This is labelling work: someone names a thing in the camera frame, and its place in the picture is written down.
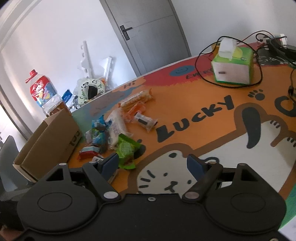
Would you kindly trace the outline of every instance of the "cartoon dog print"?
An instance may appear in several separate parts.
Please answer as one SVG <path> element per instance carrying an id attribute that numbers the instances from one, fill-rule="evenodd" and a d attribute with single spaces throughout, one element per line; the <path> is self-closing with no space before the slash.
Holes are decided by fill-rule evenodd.
<path id="1" fill-rule="evenodd" d="M 150 154 L 128 177 L 123 193 L 178 193 L 183 195 L 196 183 L 187 156 L 216 161 L 224 167 L 247 163 L 276 191 L 289 176 L 296 159 L 296 133 L 278 116 L 267 115 L 254 103 L 238 106 L 234 112 L 236 130 L 196 150 L 175 143 Z"/>

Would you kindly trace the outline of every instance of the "black cable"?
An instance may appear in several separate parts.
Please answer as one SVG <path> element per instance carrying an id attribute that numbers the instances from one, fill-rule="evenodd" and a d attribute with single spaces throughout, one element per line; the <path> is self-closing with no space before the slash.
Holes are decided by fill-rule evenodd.
<path id="1" fill-rule="evenodd" d="M 292 75 L 294 73 L 295 69 L 292 69 L 291 74 L 290 74 L 290 81 L 291 81 L 291 85 L 289 86 L 288 89 L 288 94 L 290 96 L 290 99 L 296 104 L 296 100 L 293 98 L 293 94 L 294 94 L 294 86 L 293 86 L 293 78 Z"/>
<path id="2" fill-rule="evenodd" d="M 259 48 L 257 49 L 257 53 L 258 53 L 259 49 L 265 49 L 265 48 L 266 48 L 266 45 L 263 45 L 263 46 L 259 47 Z"/>
<path id="3" fill-rule="evenodd" d="M 277 41 L 275 41 L 275 43 L 282 49 L 283 46 L 281 46 Z M 291 62 L 282 52 L 281 50 L 279 50 L 279 48 L 275 47 L 273 44 L 273 39 L 271 39 L 269 41 L 269 44 L 273 47 L 273 49 L 277 52 L 277 54 L 281 55 L 281 58 L 283 58 L 284 60 L 286 60 L 287 62 L 289 62 L 291 65 L 293 65 L 294 67 L 296 67 L 296 64 L 294 64 L 293 62 Z"/>
<path id="4" fill-rule="evenodd" d="M 257 39 L 257 41 L 259 41 L 259 42 L 263 42 L 263 39 L 258 39 L 258 36 L 259 36 L 259 35 L 263 35 L 263 36 L 264 36 L 264 38 L 269 38 L 269 39 L 270 39 L 270 37 L 269 37 L 269 36 L 267 36 L 266 34 L 258 33 L 258 34 L 256 34 L 255 38 L 256 38 L 256 39 Z"/>
<path id="5" fill-rule="evenodd" d="M 268 32 L 268 31 L 265 31 L 265 30 L 260 30 L 260 31 L 256 31 L 256 32 L 254 32 L 254 33 L 252 33 L 252 34 L 250 34 L 248 37 L 246 37 L 245 39 L 243 39 L 242 41 L 245 41 L 246 39 L 248 39 L 248 38 L 250 38 L 252 35 L 254 35 L 254 34 L 256 34 L 256 33 L 261 33 L 261 32 L 265 32 L 265 33 L 268 33 L 268 34 L 270 34 L 273 38 L 274 38 L 274 36 L 270 33 L 270 32 Z"/>
<path id="6" fill-rule="evenodd" d="M 251 86 L 255 86 L 255 85 L 260 84 L 260 83 L 262 82 L 262 79 L 263 79 L 263 72 L 262 72 L 262 68 L 261 68 L 261 65 L 260 65 L 260 64 L 259 64 L 259 69 L 260 69 L 260 73 L 261 73 L 261 78 L 260 78 L 260 80 L 259 80 L 257 83 L 255 83 L 255 84 L 241 85 L 241 86 L 227 86 L 227 85 L 220 85 L 220 84 L 217 84 L 217 83 L 215 83 L 215 82 L 211 82 L 211 81 L 205 79 L 205 78 L 200 74 L 200 72 L 199 72 L 198 69 L 197 69 L 197 61 L 198 61 L 199 57 L 200 57 L 201 55 L 205 55 L 205 54 L 213 53 L 213 52 L 215 51 L 215 49 L 216 49 L 218 43 L 221 42 L 221 41 L 220 41 L 221 38 L 230 38 L 230 39 L 234 39 L 234 40 L 236 40 L 237 42 L 240 42 L 240 43 L 243 43 L 243 44 L 247 45 L 247 46 L 248 46 L 249 48 L 251 48 L 251 49 L 253 50 L 253 52 L 256 54 L 256 55 L 255 55 L 255 58 L 256 58 L 256 60 L 257 60 L 257 62 L 258 62 L 258 64 L 259 64 L 258 53 L 257 53 L 257 51 L 254 50 L 249 44 L 245 43 L 245 42 L 242 41 L 242 40 L 239 40 L 239 39 L 233 38 L 233 37 L 229 37 L 229 36 L 221 36 L 221 37 L 220 37 L 215 43 L 210 44 L 210 45 L 207 46 L 204 50 L 202 50 L 202 51 L 200 52 L 200 54 L 198 55 L 198 57 L 196 58 L 196 61 L 195 61 L 195 69 L 196 69 L 197 73 L 199 74 L 199 76 L 200 76 L 204 81 L 206 81 L 206 82 L 208 82 L 208 83 L 210 83 L 210 84 L 213 84 L 213 85 L 216 85 L 216 86 L 220 86 L 220 87 L 224 87 L 224 88 L 229 88 L 229 89 L 246 88 L 246 87 L 251 87 Z M 211 52 L 209 52 L 209 53 L 203 53 L 203 51 L 205 51 L 207 48 L 209 48 L 209 47 L 212 46 L 213 44 L 216 44 L 216 45 L 215 45 L 215 48 L 213 49 L 213 51 L 211 51 Z"/>

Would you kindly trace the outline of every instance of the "black chair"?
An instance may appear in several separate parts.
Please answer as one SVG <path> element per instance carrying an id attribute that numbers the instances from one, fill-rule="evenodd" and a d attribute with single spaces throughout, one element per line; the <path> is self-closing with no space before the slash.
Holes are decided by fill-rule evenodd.
<path id="1" fill-rule="evenodd" d="M 13 166 L 19 151 L 12 136 L 0 149 L 0 224 L 23 230 L 17 215 L 17 202 L 33 185 Z"/>

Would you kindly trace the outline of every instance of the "plastic bottle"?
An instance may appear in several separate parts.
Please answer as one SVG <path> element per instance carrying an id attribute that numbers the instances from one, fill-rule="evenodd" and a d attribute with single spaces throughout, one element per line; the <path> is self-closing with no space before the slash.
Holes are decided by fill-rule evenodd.
<path id="1" fill-rule="evenodd" d="M 46 115 L 52 114 L 53 110 L 63 102 L 62 98 L 45 75 L 38 74 L 33 69 L 30 76 L 30 78 L 26 79 L 26 83 L 30 82 L 31 96 Z"/>

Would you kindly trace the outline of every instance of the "bottle label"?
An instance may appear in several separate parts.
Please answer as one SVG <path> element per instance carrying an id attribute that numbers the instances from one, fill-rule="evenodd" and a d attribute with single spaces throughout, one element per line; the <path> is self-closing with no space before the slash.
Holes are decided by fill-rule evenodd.
<path id="1" fill-rule="evenodd" d="M 30 87 L 30 93 L 39 106 L 43 106 L 57 94 L 48 78 L 42 76 Z"/>

